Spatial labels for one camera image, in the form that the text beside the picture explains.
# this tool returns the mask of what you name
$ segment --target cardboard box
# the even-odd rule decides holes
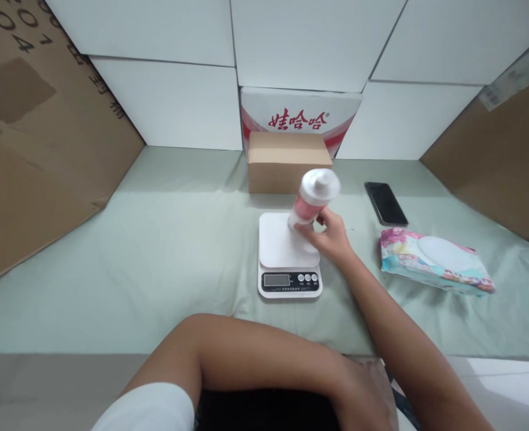
[[[242,87],[244,151],[251,132],[318,133],[334,158],[362,102],[360,93]]]
[[[460,200],[529,241],[529,51],[421,162]]]
[[[311,169],[332,168],[321,135],[252,132],[248,152],[250,193],[298,193]]]
[[[0,276],[101,211],[143,146],[46,4],[0,2]]]

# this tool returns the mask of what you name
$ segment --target bottle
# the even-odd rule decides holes
[[[288,216],[288,226],[293,229],[296,223],[313,222],[318,212],[339,193],[340,180],[332,169],[312,169],[306,172],[300,183],[296,203]]]

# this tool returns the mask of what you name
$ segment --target wet wipes package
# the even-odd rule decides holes
[[[401,227],[380,235],[382,271],[401,275],[459,295],[495,292],[476,250]]]

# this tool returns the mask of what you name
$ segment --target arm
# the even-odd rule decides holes
[[[195,410],[202,388],[304,390],[328,397],[344,430],[359,423],[367,430],[389,429],[386,407],[362,367],[320,344],[230,317],[197,314],[183,320],[122,394],[153,382],[177,384]]]
[[[342,218],[321,212],[327,228],[298,230],[345,277],[378,353],[390,368],[425,429],[492,430],[443,354],[356,256]]]

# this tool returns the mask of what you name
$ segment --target digital kitchen scale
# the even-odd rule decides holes
[[[265,213],[258,229],[258,291],[269,299],[322,293],[320,253],[288,228],[288,213]]]

